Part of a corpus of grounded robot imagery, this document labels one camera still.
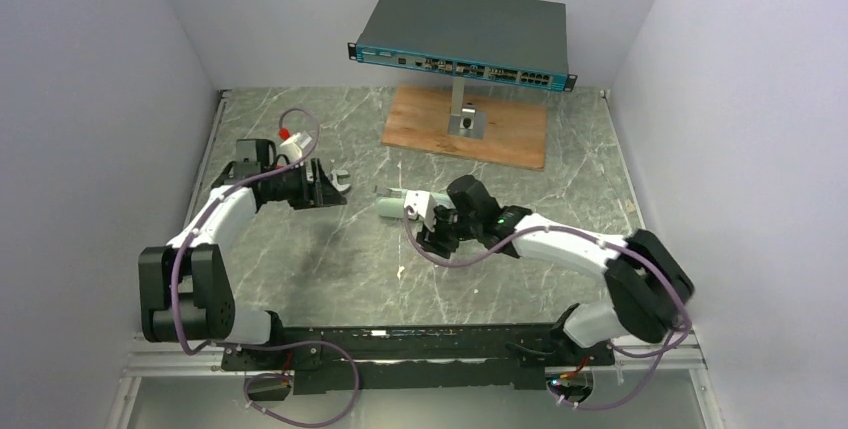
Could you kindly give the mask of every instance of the gray marble surface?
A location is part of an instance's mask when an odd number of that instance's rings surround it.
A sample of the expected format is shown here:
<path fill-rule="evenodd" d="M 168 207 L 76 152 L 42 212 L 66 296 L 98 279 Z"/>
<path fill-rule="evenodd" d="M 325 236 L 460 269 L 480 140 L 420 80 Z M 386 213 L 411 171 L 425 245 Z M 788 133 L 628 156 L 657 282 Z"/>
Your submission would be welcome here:
<path fill-rule="evenodd" d="M 300 326 L 547 322 L 575 302 L 597 300 L 600 285 L 549 263 L 496 255 L 465 269 L 434 267 L 409 245 L 399 221 L 377 216 L 375 185 L 444 192 L 453 179 L 470 173 L 501 204 L 526 206 L 597 232 L 629 233 L 639 227 L 598 90 L 467 90 L 548 107 L 543 172 L 381 145 L 394 88 L 231 91 L 200 201 L 233 158 L 235 140 L 278 140 L 278 116 L 294 106 L 321 121 L 314 156 L 349 170 L 353 184 L 345 206 L 298 212 L 285 203 L 264 206 L 225 259 L 236 301 L 277 311 L 284 324 Z M 308 128 L 298 116 L 287 126 L 293 132 Z M 457 256 L 480 250 L 466 242 Z"/>

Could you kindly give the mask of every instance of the table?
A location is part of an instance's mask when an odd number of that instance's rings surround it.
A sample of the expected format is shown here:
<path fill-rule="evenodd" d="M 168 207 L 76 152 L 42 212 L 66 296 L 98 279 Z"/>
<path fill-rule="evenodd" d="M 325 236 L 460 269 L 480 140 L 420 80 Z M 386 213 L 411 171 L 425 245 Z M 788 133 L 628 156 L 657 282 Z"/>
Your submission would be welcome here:
<path fill-rule="evenodd" d="M 551 321 L 574 302 L 597 300 L 601 287 L 562 267 L 495 256 L 467 269 L 433 267 L 404 239 L 399 221 L 380 219 L 374 185 L 442 191 L 471 173 L 501 204 L 519 204 L 566 224 L 608 233 L 641 227 L 607 108 L 598 92 L 554 94 L 523 88 L 474 87 L 549 108 L 544 172 L 465 161 L 379 143 L 392 88 L 238 89 L 225 108 L 201 172 L 196 196 L 234 155 L 240 137 L 276 137 L 277 117 L 297 106 L 322 121 L 316 155 L 351 171 L 349 204 L 295 213 L 286 204 L 263 207 L 226 256 L 236 301 L 277 311 L 286 325 L 386 325 Z M 291 121 L 293 130 L 305 121 Z M 480 250 L 466 242 L 462 253 Z M 628 346 L 635 352 L 655 347 Z M 134 341 L 109 427 L 281 427 L 245 409 L 243 374 L 223 372 L 223 348 L 189 358 L 176 344 Z M 650 364 L 617 356 L 593 369 L 591 403 L 627 393 Z M 695 337 L 659 367 L 637 401 L 607 412 L 557 408 L 545 391 L 509 387 L 365 391 L 345 428 L 398 427 L 675 427 L 722 428 L 718 404 Z M 268 406 L 318 421 L 342 407 L 348 391 L 291 396 Z"/>
<path fill-rule="evenodd" d="M 602 233 L 641 227 L 597 89 L 565 94 L 477 86 L 467 91 L 548 107 L 543 172 L 381 145 L 395 92 L 391 87 L 225 93 L 195 210 L 234 157 L 235 140 L 279 141 L 277 120 L 289 107 L 318 117 L 321 139 L 314 156 L 350 171 L 353 184 L 345 206 L 297 212 L 285 203 L 262 207 L 225 257 L 236 302 L 276 311 L 284 325 L 350 326 L 547 322 L 573 303 L 599 299 L 603 289 L 595 281 L 540 261 L 497 255 L 465 269 L 434 267 L 409 245 L 400 221 L 377 216 L 375 186 L 444 192 L 455 178 L 473 174 L 502 205 L 529 207 Z M 309 127 L 299 116 L 287 126 L 292 132 Z M 481 249 L 465 242 L 457 257 Z"/>

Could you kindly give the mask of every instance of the wooden base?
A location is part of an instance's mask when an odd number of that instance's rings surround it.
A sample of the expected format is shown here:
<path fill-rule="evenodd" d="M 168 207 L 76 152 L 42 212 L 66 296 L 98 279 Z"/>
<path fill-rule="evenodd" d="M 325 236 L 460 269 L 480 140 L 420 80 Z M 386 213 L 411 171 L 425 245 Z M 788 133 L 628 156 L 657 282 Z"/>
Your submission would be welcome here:
<path fill-rule="evenodd" d="M 545 167 L 545 106 L 465 94 L 486 113 L 483 139 L 448 134 L 450 91 L 400 86 L 383 144 L 541 171 Z"/>

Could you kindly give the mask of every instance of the robotic arm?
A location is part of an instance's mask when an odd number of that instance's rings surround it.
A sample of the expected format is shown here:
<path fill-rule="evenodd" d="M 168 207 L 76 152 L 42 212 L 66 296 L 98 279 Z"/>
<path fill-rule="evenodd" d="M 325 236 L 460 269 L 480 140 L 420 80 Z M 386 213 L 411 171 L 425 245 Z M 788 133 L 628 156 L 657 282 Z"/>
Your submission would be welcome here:
<path fill-rule="evenodd" d="M 551 221 L 520 206 L 501 207 L 483 183 L 466 175 L 453 181 L 443 195 L 407 191 L 404 209 L 423 222 L 416 236 L 420 248 L 443 258 L 464 240 L 474 239 L 492 249 L 514 233 L 522 233 L 497 252 L 514 258 L 534 258 L 563 264 L 606 285 L 608 295 L 590 304 L 575 304 L 554 325 L 551 336 L 557 351 L 580 355 L 595 344 L 632 334 L 660 343 L 674 327 L 678 310 L 655 275 L 631 257 L 608 247 L 625 247 L 656 266 L 685 304 L 694 293 L 686 276 L 668 250 L 651 232 L 639 229 L 629 236 L 588 233 L 590 242 L 574 233 L 587 231 Z M 530 232 L 528 229 L 546 230 Z"/>
<path fill-rule="evenodd" d="M 180 261 L 179 274 L 182 282 L 191 279 L 191 288 L 179 292 L 186 338 L 238 344 L 265 344 L 279 339 L 282 325 L 277 314 L 235 303 L 223 255 L 264 204 L 287 201 L 295 210 L 342 205 L 347 201 L 341 193 L 350 186 L 339 181 L 346 173 L 333 171 L 328 176 L 318 159 L 235 190 L 233 186 L 276 170 L 283 159 L 286 163 L 299 160 L 310 142 L 307 134 L 295 134 L 280 146 L 278 154 L 274 143 L 267 139 L 236 141 L 236 160 L 227 164 L 212 184 L 209 200 L 198 216 L 166 245 L 148 247 L 141 253 L 138 271 L 142 331 L 148 341 L 177 341 L 170 276 L 178 248 L 190 234 L 193 238 Z M 213 206 L 211 215 L 202 220 Z"/>

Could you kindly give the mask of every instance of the metal stand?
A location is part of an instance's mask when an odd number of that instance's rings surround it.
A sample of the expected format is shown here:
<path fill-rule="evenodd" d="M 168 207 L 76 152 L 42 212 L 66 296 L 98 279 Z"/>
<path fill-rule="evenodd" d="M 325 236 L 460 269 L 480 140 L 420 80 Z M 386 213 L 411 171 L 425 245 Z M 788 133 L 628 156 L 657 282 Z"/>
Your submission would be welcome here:
<path fill-rule="evenodd" d="M 448 134 L 471 139 L 483 139 L 483 133 L 486 130 L 486 113 L 478 110 L 470 102 L 463 103 L 464 93 L 465 78 L 454 77 Z"/>

